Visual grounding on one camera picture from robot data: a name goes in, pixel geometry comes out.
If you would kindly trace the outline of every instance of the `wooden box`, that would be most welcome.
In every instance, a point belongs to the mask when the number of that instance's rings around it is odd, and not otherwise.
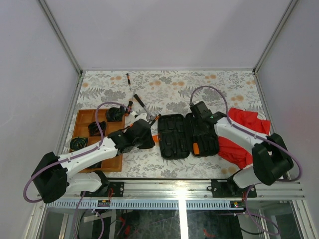
[[[123,116],[121,122],[107,122],[105,113],[108,109],[99,109],[98,120],[99,122],[106,122],[105,136],[109,133],[123,129],[125,126],[125,116]],[[95,110],[79,110],[76,117],[75,126],[72,138],[85,137],[88,138],[88,146],[97,143],[101,140],[100,136],[90,136],[88,126],[90,123],[95,122]],[[122,171],[122,158],[123,155],[103,160],[101,168],[86,168],[80,173],[88,173],[95,170],[101,170],[103,172],[121,172]]]

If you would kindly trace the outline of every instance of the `white wall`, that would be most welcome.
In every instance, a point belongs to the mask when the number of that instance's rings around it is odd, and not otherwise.
[[[0,237],[19,239],[23,187],[56,149],[77,75],[36,0],[2,0],[0,22]]]
[[[319,230],[319,1],[301,0],[259,77],[276,130],[300,160],[310,212]]]
[[[253,68],[290,0],[47,0],[84,69]]]

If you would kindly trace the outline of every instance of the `table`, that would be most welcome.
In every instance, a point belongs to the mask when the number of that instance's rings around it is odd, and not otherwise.
[[[130,91],[126,73],[130,74]],[[153,114],[162,115],[190,112],[191,92],[202,85],[211,85],[220,89],[226,96],[229,107],[259,113],[265,119],[262,103],[251,71],[87,71],[74,115],[66,139],[64,152],[69,152],[77,111],[95,109],[100,103],[113,101],[128,104],[133,90]],[[224,101],[211,89],[203,89],[193,101],[205,101],[212,112],[225,112]],[[144,113],[143,108],[134,99],[133,110]],[[133,116],[126,117],[126,125],[134,121]],[[157,123],[152,127],[157,134]],[[186,159],[165,160],[160,155],[158,143],[152,149],[134,148],[123,155],[122,172],[106,173],[107,177],[120,178],[179,178],[208,179],[227,178],[238,167],[218,155],[196,158],[191,154]]]

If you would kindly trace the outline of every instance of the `floral pattern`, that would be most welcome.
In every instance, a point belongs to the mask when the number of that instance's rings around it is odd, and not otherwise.
[[[130,91],[126,73],[130,74]],[[190,94],[199,86],[211,85],[224,94],[229,108],[256,111],[264,119],[264,111],[251,71],[87,71],[84,76],[75,112],[70,125],[64,152],[69,151],[74,124],[79,109],[94,109],[101,102],[113,101],[128,104],[133,90],[140,96],[148,110],[155,114],[182,114],[189,110]],[[211,89],[200,89],[193,101],[205,101],[212,112],[225,112],[219,94]],[[133,110],[144,109],[133,100]],[[125,124],[134,121],[133,116]],[[157,123],[152,134],[157,134]],[[218,155],[196,158],[191,154],[186,159],[165,160],[160,155],[158,143],[152,149],[134,148],[123,155],[122,172],[106,173],[108,177],[124,178],[227,178],[238,167]]]

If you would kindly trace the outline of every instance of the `red fabric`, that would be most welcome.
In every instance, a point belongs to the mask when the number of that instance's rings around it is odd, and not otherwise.
[[[229,116],[235,122],[259,133],[269,134],[270,132],[270,121],[258,119],[257,112],[231,108],[229,110]],[[242,147],[223,137],[219,137],[218,141],[218,154],[222,158],[236,164],[241,169],[253,163],[252,155]]]

